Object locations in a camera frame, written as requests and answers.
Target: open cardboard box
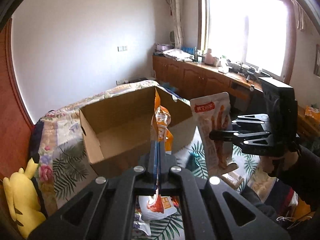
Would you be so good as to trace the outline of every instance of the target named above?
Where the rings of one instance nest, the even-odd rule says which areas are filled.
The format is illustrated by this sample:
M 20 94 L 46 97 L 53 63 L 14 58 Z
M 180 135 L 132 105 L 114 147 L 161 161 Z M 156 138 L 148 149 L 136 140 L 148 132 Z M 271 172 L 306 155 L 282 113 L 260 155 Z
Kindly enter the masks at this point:
M 148 87 L 84 106 L 80 109 L 84 146 L 98 175 L 118 176 L 150 151 L 156 90 L 161 106 L 171 115 L 172 153 L 192 141 L 196 123 L 190 106 L 161 88 Z

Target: floral tablecloth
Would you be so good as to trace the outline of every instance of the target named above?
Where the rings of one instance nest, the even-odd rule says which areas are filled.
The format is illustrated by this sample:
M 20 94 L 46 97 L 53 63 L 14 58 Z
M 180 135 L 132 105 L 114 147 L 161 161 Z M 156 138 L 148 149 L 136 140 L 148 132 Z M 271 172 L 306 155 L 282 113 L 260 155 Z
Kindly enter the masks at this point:
M 150 86 L 159 85 L 155 81 L 148 80 L 120 85 L 59 110 L 51 111 L 41 119 L 44 122 L 44 128 L 39 148 L 40 166 L 36 177 L 49 216 L 97 176 L 86 157 L 79 108 L 105 98 Z M 190 105 L 185 99 L 179 98 L 179 100 Z M 182 167 L 185 167 L 189 157 L 193 156 L 196 163 L 192 169 L 193 174 L 202 178 L 208 177 L 203 144 L 198 129 L 195 131 L 192 142 L 178 151 L 175 156 Z M 252 175 L 258 166 L 259 157 L 243 154 L 238 147 L 234 147 L 233 160 L 239 165 L 236 172 L 244 178 L 238 191 L 241 192 L 249 180 L 254 187 L 256 181 L 252 180 Z M 180 212 L 162 220 L 152 221 L 150 226 L 152 236 L 149 239 L 184 239 Z

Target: pikachu plush toy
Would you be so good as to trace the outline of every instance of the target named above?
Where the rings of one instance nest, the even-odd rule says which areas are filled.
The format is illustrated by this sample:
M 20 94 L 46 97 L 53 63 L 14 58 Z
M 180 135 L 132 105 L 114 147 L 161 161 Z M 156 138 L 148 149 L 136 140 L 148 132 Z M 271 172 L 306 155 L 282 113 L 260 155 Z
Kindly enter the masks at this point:
M 18 225 L 18 229 L 24 238 L 45 221 L 45 216 L 40 212 L 38 195 L 31 181 L 38 164 L 31 158 L 26 171 L 20 168 L 13 173 L 10 179 L 4 178 L 4 193 L 7 198 L 11 218 Z

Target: silver screw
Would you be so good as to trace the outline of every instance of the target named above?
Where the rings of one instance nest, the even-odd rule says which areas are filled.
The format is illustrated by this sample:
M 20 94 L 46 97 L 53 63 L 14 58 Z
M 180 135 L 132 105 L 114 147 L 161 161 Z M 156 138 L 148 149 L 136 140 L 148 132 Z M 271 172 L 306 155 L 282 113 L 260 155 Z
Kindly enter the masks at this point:
M 133 170 L 134 170 L 135 172 L 143 172 L 143 171 L 144 171 L 144 167 L 138 165 L 138 166 L 135 166 L 135 167 L 133 168 Z
M 103 183 L 105 183 L 107 180 L 106 180 L 105 177 L 100 176 L 100 177 L 97 177 L 95 181 L 96 181 L 97 184 L 103 184 Z
M 172 172 L 174 172 L 174 173 L 178 173 L 178 172 L 180 172 L 182 169 L 181 169 L 181 167 L 179 167 L 179 166 L 173 166 L 173 167 L 171 167 L 171 169 L 170 169 Z
M 212 176 L 212 177 L 209 178 L 209 182 L 212 185 L 218 185 L 220 183 L 220 178 L 217 177 L 217 176 Z

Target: white wall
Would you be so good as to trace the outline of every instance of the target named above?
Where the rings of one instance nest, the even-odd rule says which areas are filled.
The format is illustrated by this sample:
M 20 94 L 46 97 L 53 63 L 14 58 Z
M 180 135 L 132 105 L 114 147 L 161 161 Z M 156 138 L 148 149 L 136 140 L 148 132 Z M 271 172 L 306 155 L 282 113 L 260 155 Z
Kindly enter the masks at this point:
M 13 14 L 12 57 L 32 120 L 116 80 L 150 76 L 153 45 L 169 43 L 172 29 L 165 0 L 24 0 Z
M 198 0 L 183 0 L 183 34 L 185 46 L 197 46 Z M 296 56 L 290 85 L 294 88 L 298 104 L 302 107 L 316 103 L 320 107 L 320 78 L 313 74 L 316 61 L 316 44 L 320 35 L 307 21 L 308 30 L 297 30 Z

